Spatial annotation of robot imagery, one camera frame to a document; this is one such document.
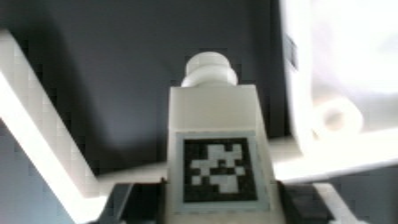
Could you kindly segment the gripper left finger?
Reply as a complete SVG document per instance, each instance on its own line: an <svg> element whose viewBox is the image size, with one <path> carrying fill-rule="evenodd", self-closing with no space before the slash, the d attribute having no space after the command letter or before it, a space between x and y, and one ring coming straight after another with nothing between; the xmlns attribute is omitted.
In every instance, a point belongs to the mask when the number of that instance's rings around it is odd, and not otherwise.
<svg viewBox="0 0 398 224"><path fill-rule="evenodd" d="M166 184L118 184L100 218L88 224L166 224Z"/></svg>

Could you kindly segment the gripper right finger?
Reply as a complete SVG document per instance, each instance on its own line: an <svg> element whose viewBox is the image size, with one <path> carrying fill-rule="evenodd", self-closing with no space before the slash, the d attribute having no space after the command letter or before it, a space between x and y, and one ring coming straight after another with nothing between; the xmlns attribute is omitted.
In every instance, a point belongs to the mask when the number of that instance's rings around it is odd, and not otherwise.
<svg viewBox="0 0 398 224"><path fill-rule="evenodd" d="M358 218L329 183L280 183L287 224L370 224Z"/></svg>

